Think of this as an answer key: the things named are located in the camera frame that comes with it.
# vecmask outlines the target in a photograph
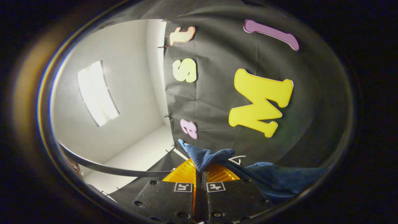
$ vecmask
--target orange gripper pad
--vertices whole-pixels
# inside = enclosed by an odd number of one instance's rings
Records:
[[[237,177],[231,170],[220,164],[212,164],[207,168],[207,182],[236,181]]]
[[[167,175],[163,181],[174,183],[193,183],[193,208],[195,208],[196,166],[192,159],[189,159],[179,165],[175,170]]]

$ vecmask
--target foam letter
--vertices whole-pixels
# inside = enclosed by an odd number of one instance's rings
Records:
[[[190,26],[185,32],[180,32],[181,27],[177,27],[174,32],[170,33],[170,46],[173,46],[174,42],[186,43],[192,39],[195,34],[195,27]]]
[[[293,91],[293,81],[285,79],[283,82],[266,79],[249,74],[244,69],[238,69],[234,80],[236,90],[244,95],[253,104],[233,108],[229,112],[229,124],[246,126],[263,132],[270,138],[278,124],[275,121],[265,123],[260,120],[276,119],[282,113],[270,104],[268,100],[275,101],[279,107],[286,107]]]
[[[181,119],[179,123],[181,124],[181,128],[185,132],[185,134],[189,134],[189,136],[193,139],[198,138],[198,134],[196,133],[196,126],[192,121],[188,122],[184,119]]]
[[[246,20],[245,25],[243,25],[244,31],[248,33],[263,33],[268,36],[275,37],[287,44],[289,44],[293,50],[298,51],[299,48],[299,43],[297,42],[296,38],[291,35],[290,33],[283,33],[282,31],[279,31],[277,29],[271,28],[269,26],[263,25],[263,24],[258,24],[254,22],[253,20]]]
[[[191,83],[196,80],[196,63],[190,58],[182,60],[176,60],[173,63],[173,75],[178,81],[184,81]]]

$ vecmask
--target black cable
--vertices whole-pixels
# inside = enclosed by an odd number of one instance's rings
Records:
[[[85,166],[87,168],[93,169],[95,171],[118,175],[118,176],[126,176],[126,177],[159,177],[159,176],[166,176],[167,174],[171,173],[171,171],[136,171],[136,170],[128,170],[128,169],[119,169],[114,167],[108,167],[73,153],[70,151],[63,142],[58,140],[58,142],[62,145],[64,149],[64,153],[67,157],[71,160],[77,162],[78,164]]]

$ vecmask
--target purple letter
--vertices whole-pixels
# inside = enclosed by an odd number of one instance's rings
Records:
[[[248,33],[263,33],[268,36],[275,37],[276,39],[279,39],[287,44],[289,44],[293,50],[298,51],[299,50],[299,43],[297,42],[296,38],[291,35],[290,33],[283,33],[277,29],[271,28],[269,26],[265,26],[263,24],[258,24],[254,22],[253,20],[246,20],[245,25],[243,26],[243,29],[248,32]]]

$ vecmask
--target screw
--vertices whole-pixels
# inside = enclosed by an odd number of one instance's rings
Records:
[[[160,222],[160,219],[155,218],[155,217],[151,217],[150,219],[155,220],[155,221],[157,221],[157,222]]]
[[[269,202],[268,199],[262,199],[262,200],[260,201],[261,204],[267,204],[268,202]]]
[[[134,204],[137,205],[138,207],[144,206],[144,204],[142,202],[138,201],[138,200],[135,201]]]
[[[222,216],[222,214],[217,212],[217,213],[214,213],[213,216],[216,217],[216,218],[220,218]]]
[[[177,213],[177,216],[180,218],[189,218],[189,215],[185,212],[179,212]]]

